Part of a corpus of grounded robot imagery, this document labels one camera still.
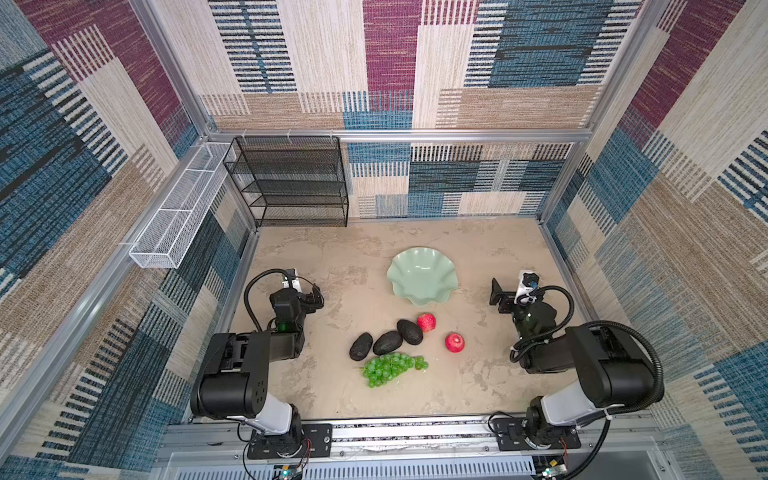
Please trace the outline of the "red fake apple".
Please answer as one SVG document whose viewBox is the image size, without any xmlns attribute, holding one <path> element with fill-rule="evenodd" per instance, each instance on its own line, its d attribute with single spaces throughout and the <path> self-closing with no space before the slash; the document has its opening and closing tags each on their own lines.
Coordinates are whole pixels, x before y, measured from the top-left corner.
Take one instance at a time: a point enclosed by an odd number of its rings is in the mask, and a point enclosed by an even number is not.
<svg viewBox="0 0 768 480">
<path fill-rule="evenodd" d="M 437 319 L 433 314 L 422 314 L 417 318 L 417 324 L 424 333 L 427 333 L 436 328 Z"/>
<path fill-rule="evenodd" d="M 465 349 L 465 345 L 464 337 L 457 332 L 451 332 L 445 338 L 445 347 L 451 353 L 462 352 Z"/>
</svg>

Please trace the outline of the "dark fake avocado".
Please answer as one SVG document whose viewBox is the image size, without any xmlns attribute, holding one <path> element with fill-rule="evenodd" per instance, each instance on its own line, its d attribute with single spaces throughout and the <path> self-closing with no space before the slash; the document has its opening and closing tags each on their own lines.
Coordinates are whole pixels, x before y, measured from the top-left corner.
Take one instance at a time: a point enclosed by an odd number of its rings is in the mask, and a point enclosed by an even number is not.
<svg viewBox="0 0 768 480">
<path fill-rule="evenodd" d="M 417 323 L 401 319 L 397 322 L 396 328 L 404 342 L 410 345 L 419 345 L 423 342 L 424 333 Z"/>
<path fill-rule="evenodd" d="M 361 334 L 349 349 L 349 357 L 353 361 L 362 361 L 367 358 L 373 347 L 373 337 L 370 333 Z"/>
<path fill-rule="evenodd" d="M 403 343 L 403 338 L 397 330 L 382 334 L 373 344 L 373 353 L 383 356 L 398 350 Z"/>
</svg>

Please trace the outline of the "green fake grape bunch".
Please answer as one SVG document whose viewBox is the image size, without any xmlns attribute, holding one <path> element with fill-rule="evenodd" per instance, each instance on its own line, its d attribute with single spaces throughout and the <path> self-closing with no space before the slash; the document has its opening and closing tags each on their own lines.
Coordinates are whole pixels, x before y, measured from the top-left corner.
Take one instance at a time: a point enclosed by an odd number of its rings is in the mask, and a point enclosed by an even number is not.
<svg viewBox="0 0 768 480">
<path fill-rule="evenodd" d="M 422 356 L 390 353 L 368 361 L 360 373 L 370 388 L 381 387 L 410 370 L 427 370 L 429 363 Z"/>
</svg>

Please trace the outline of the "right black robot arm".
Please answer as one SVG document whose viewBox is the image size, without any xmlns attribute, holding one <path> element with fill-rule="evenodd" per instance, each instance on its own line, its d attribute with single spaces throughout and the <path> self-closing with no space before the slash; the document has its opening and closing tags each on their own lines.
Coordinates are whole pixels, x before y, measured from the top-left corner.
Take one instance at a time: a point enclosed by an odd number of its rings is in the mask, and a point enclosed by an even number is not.
<svg viewBox="0 0 768 480">
<path fill-rule="evenodd" d="M 612 321 L 571 323 L 573 295 L 524 271 L 514 291 L 491 282 L 489 303 L 510 315 L 518 334 L 510 360 L 531 375 L 572 370 L 577 379 L 534 398 L 524 415 L 493 414 L 489 429 L 502 451 L 577 448 L 577 430 L 596 420 L 644 410 L 664 395 L 664 371 L 651 343 Z"/>
</svg>

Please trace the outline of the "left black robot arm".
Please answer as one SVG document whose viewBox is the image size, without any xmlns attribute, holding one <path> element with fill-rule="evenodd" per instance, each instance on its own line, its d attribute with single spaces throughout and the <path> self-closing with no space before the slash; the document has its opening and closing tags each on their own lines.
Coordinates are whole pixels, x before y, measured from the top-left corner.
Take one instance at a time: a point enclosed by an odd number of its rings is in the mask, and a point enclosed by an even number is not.
<svg viewBox="0 0 768 480">
<path fill-rule="evenodd" d="M 305 320 L 324 306 L 321 290 L 293 287 L 270 295 L 271 330 L 220 333 L 212 337 L 193 383 L 190 409 L 196 417 L 231 420 L 253 430 L 247 450 L 295 457 L 308 450 L 298 409 L 268 392 L 270 365 L 300 356 Z"/>
</svg>

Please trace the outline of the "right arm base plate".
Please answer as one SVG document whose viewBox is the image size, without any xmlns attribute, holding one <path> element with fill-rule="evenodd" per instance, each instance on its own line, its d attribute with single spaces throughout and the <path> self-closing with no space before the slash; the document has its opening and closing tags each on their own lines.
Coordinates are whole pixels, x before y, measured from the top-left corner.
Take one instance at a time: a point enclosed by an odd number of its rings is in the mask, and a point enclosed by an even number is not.
<svg viewBox="0 0 768 480">
<path fill-rule="evenodd" d="M 578 449 L 581 441 L 574 427 L 533 426 L 521 417 L 494 417 L 490 421 L 500 451 Z"/>
</svg>

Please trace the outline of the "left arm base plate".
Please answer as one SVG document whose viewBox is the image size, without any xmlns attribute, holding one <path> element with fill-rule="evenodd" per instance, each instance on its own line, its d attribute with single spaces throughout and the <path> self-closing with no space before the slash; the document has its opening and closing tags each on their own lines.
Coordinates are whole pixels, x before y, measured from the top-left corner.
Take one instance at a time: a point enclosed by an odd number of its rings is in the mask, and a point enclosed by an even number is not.
<svg viewBox="0 0 768 480">
<path fill-rule="evenodd" d="M 333 426 L 329 423 L 303 424 L 291 427 L 281 435 L 263 435 L 254 432 L 246 449 L 248 460 L 298 460 L 309 454 L 309 459 L 330 456 Z"/>
</svg>

